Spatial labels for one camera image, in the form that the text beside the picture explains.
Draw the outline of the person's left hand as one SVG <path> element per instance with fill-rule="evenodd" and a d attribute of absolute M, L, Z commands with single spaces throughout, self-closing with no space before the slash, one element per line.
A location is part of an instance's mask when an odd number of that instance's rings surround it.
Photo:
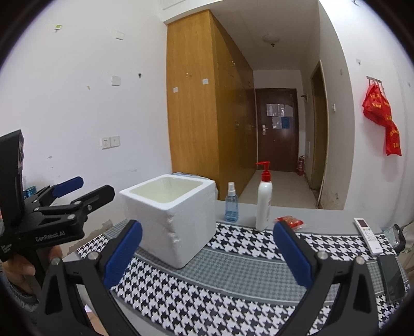
<path fill-rule="evenodd" d="M 60 246 L 54 246 L 48 254 L 48 259 L 61 258 L 62 249 Z M 35 267 L 26 258 L 15 256 L 11 260 L 3 263 L 4 271 L 7 275 L 14 277 L 34 276 L 36 274 Z"/>

